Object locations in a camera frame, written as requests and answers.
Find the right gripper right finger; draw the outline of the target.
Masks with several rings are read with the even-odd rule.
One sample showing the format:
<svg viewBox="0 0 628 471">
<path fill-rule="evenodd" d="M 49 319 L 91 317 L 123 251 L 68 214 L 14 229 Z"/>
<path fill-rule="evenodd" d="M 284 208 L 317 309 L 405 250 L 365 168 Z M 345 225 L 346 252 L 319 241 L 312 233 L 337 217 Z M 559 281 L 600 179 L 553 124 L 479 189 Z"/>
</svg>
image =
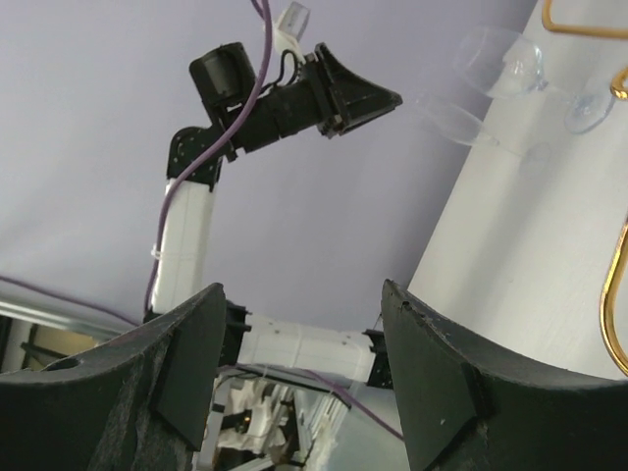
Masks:
<svg viewBox="0 0 628 471">
<path fill-rule="evenodd" d="M 626 468 L 625 382 L 509 350 L 393 281 L 381 309 L 412 469 Z"/>
</svg>

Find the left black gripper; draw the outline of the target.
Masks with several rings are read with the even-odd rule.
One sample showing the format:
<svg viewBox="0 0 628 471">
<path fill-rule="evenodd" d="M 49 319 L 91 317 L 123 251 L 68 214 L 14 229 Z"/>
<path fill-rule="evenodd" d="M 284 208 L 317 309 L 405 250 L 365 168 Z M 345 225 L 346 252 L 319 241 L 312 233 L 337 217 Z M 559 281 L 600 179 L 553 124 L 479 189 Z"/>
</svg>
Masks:
<svg viewBox="0 0 628 471">
<path fill-rule="evenodd" d="M 349 70 L 325 42 L 305 56 L 299 76 L 313 92 L 320 115 L 317 129 L 328 139 L 354 131 L 403 103 L 399 93 Z"/>
</svg>

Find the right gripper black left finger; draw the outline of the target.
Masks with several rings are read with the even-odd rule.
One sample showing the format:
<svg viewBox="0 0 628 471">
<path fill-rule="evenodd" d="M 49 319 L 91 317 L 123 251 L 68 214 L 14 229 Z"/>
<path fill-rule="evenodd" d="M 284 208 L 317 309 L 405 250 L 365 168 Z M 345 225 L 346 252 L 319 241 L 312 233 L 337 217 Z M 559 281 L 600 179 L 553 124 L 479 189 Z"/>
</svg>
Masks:
<svg viewBox="0 0 628 471">
<path fill-rule="evenodd" d="M 188 470 L 225 336 L 213 284 L 150 322 L 40 371 L 1 376 L 4 470 Z"/>
</svg>

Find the clear wine glass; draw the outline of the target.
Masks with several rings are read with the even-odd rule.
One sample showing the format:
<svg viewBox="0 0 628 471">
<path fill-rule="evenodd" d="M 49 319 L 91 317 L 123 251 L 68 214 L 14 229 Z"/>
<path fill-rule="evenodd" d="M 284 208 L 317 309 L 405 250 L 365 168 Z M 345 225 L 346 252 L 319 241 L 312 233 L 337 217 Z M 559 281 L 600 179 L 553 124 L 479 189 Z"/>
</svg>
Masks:
<svg viewBox="0 0 628 471">
<path fill-rule="evenodd" d="M 414 101 L 416 121 L 427 130 L 468 147 L 498 149 L 514 156 L 520 169 L 540 170 L 550 159 L 547 142 L 515 147 L 497 138 L 475 115 L 437 95 L 422 92 Z"/>
<path fill-rule="evenodd" d="M 544 55 L 522 33 L 498 26 L 477 26 L 461 41 L 453 57 L 456 73 L 471 87 L 493 99 L 515 99 L 534 92 L 550 93 L 567 107 L 564 125 L 584 134 L 601 124 L 615 99 L 601 86 L 578 90 L 547 79 Z"/>
</svg>

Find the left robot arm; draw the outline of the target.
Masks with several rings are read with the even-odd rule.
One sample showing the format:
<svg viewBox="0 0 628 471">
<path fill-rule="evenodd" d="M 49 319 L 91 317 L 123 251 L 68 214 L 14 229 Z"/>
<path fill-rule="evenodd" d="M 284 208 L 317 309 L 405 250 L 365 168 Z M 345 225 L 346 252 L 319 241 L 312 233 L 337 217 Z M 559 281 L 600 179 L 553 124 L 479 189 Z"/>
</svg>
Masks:
<svg viewBox="0 0 628 471">
<path fill-rule="evenodd" d="M 324 137 L 354 131 L 399 107 L 401 96 L 346 68 L 325 44 L 294 61 L 290 78 L 256 86 L 242 44 L 220 46 L 191 62 L 189 72 L 211 124 L 172 138 L 167 165 L 169 208 L 158 223 L 157 266 L 149 279 L 147 317 L 197 293 L 224 161 L 310 128 Z M 393 384 L 381 331 L 337 332 L 281 322 L 230 304 L 220 364 L 273 365 L 345 377 L 380 389 Z"/>
</svg>

